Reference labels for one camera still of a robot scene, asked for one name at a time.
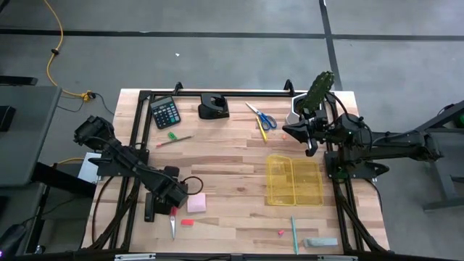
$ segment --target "transparent yellow box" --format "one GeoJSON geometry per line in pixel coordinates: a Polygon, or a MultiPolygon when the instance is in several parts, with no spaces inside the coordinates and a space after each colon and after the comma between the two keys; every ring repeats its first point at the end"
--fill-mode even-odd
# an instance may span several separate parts
{"type": "Polygon", "coordinates": [[[268,204],[321,206],[322,178],[319,165],[309,159],[270,155],[266,160],[268,204]]]}

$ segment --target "gray floor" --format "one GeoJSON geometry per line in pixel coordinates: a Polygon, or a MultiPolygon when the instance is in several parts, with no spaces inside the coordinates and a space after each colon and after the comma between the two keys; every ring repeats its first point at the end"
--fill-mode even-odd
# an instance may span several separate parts
{"type": "MultiPolygon", "coordinates": [[[[68,30],[324,32],[318,0],[50,2],[68,30]]],[[[464,35],[460,0],[326,4],[337,34],[464,35]]],[[[0,27],[57,25],[42,1],[14,0],[0,14],[0,27]]],[[[29,75],[39,85],[49,85],[45,65],[58,40],[0,35],[0,74],[29,75]]],[[[409,130],[464,97],[463,41],[339,40],[334,47],[343,90],[355,91],[360,112],[375,131],[409,130]]],[[[61,87],[99,92],[114,109],[121,88],[173,88],[182,81],[186,88],[280,89],[290,78],[296,88],[307,89],[319,72],[330,69],[324,39],[69,36],[51,71],[61,87]]],[[[79,105],[68,99],[60,104],[79,105]]],[[[111,118],[100,101],[86,104],[79,113],[58,110],[41,160],[83,155],[86,149],[72,142],[73,131],[89,115],[111,118]]],[[[408,159],[388,163],[391,171],[379,178],[378,187],[391,249],[461,260],[464,208],[424,213],[421,205],[439,199],[427,165],[408,159]]]]}

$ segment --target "scissors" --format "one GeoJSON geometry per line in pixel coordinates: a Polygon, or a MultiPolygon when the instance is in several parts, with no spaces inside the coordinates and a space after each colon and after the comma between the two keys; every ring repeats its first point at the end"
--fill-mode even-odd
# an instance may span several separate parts
{"type": "Polygon", "coordinates": [[[265,131],[270,130],[271,128],[277,128],[277,122],[276,119],[274,119],[272,116],[268,116],[259,110],[257,110],[255,107],[253,107],[251,104],[248,102],[245,102],[246,105],[253,110],[258,116],[260,116],[261,119],[261,124],[262,124],[262,129],[265,131]]]}
{"type": "Polygon", "coordinates": [[[177,207],[171,207],[171,213],[169,214],[169,221],[171,223],[171,234],[173,240],[175,239],[175,214],[177,214],[177,207]]]}

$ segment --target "yellow pencil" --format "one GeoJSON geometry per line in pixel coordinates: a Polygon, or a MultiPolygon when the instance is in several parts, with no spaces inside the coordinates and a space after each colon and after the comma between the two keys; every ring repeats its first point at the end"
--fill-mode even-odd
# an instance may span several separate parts
{"type": "Polygon", "coordinates": [[[268,142],[268,137],[266,136],[266,133],[262,129],[261,121],[260,121],[260,118],[258,116],[256,116],[256,121],[258,122],[258,126],[260,127],[261,134],[262,134],[262,139],[264,140],[264,142],[268,142]]]}

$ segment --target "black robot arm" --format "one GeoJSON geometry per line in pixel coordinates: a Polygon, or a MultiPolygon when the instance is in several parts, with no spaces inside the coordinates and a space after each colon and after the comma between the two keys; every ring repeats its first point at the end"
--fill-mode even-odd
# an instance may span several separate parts
{"type": "Polygon", "coordinates": [[[90,116],[75,130],[74,142],[93,150],[102,150],[104,153],[101,159],[89,161],[98,166],[111,165],[116,173],[110,175],[140,178],[153,195],[166,199],[175,207],[182,207],[187,201],[187,185],[177,180],[179,169],[166,167],[157,170],[145,165],[133,147],[123,146],[115,138],[112,124],[105,119],[90,116]]]}
{"type": "Polygon", "coordinates": [[[329,178],[375,178],[388,171],[388,167],[372,160],[409,157],[417,161],[432,162],[441,157],[437,143],[425,131],[406,133],[371,132],[362,117],[343,114],[328,123],[326,111],[304,110],[300,121],[285,125],[283,130],[307,143],[306,155],[313,156],[318,142],[331,142],[339,147],[337,152],[326,154],[329,178]]]}

